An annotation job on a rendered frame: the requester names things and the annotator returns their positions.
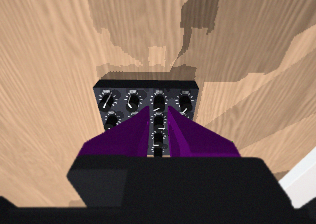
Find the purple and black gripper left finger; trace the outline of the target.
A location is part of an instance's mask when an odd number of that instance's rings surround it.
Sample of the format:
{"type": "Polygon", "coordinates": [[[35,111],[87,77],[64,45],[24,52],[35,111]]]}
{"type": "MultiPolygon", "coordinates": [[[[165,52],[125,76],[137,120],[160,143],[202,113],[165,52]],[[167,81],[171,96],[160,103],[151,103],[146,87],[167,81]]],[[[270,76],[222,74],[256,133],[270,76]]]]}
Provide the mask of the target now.
{"type": "Polygon", "coordinates": [[[137,157],[147,157],[149,123],[149,106],[145,106],[135,116],[86,141],[76,157],[80,155],[136,157],[136,150],[137,157]]]}

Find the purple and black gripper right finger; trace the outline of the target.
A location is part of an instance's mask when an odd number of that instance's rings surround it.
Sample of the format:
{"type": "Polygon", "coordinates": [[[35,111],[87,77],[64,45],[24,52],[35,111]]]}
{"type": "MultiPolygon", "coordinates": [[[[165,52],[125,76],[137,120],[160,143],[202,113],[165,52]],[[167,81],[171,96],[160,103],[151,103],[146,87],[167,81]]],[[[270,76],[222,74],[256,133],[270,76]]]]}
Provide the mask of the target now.
{"type": "Polygon", "coordinates": [[[172,106],[168,106],[167,121],[170,157],[180,157],[179,145],[181,157],[241,157],[232,141],[186,118],[172,106]]]}

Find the black knob box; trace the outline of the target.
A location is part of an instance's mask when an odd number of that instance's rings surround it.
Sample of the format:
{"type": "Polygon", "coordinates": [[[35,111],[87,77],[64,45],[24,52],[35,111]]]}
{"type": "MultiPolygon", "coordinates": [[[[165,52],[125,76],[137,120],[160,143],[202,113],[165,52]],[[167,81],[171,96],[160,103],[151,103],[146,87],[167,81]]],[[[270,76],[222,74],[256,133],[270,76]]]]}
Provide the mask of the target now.
{"type": "Polygon", "coordinates": [[[199,88],[191,80],[99,79],[93,91],[105,131],[149,106],[147,155],[162,157],[170,156],[168,106],[193,121],[199,88]]]}

